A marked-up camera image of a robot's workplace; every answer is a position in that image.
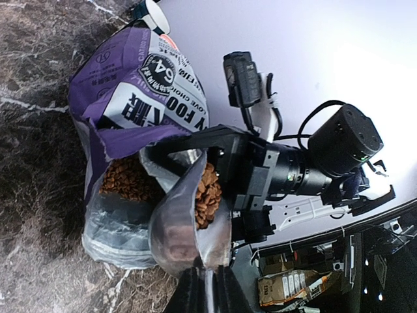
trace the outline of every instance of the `marble surface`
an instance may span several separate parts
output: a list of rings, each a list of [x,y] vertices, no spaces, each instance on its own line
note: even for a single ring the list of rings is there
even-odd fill
[[[129,0],[0,0],[0,312],[161,312],[175,280],[81,246],[85,158],[68,77]]]

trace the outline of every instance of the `marble countertop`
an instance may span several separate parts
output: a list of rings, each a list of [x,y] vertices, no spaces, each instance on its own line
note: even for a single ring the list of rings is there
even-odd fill
[[[130,0],[0,0],[0,311],[161,312],[174,278],[81,246],[85,157],[68,77],[128,20]]]

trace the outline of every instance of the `pet food bag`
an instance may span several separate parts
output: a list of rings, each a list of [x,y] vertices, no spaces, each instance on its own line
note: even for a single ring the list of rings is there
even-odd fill
[[[136,20],[103,42],[71,77],[68,96],[87,157],[83,246],[125,269],[156,265],[148,225],[165,194],[139,150],[209,125],[189,61],[148,24]]]

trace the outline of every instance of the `robotic arm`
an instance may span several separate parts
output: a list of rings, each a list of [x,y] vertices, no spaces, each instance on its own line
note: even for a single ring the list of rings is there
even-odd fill
[[[248,131],[219,125],[158,143],[151,153],[156,162],[182,175],[186,169],[167,155],[207,150],[225,201],[240,213],[232,219],[233,241],[259,243],[274,233],[276,226],[269,219],[272,206],[265,202],[283,199],[278,195],[320,196],[323,206],[298,214],[300,221],[338,213],[362,214],[395,197],[382,161],[369,161],[383,142],[372,120],[358,108],[338,100],[325,102],[294,136],[299,147],[276,143],[291,136],[280,136],[282,118],[271,93],[272,75],[259,74],[249,52],[226,55],[223,66],[230,105],[240,108]],[[340,109],[321,128],[311,136],[302,134],[316,113],[333,105]],[[308,147],[302,145],[302,138],[308,138]]]

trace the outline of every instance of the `dark blue and white cup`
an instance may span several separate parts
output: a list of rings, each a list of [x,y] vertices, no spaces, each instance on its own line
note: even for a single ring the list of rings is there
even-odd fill
[[[143,20],[158,35],[171,31],[165,14],[153,0],[142,0],[133,10],[133,17]]]

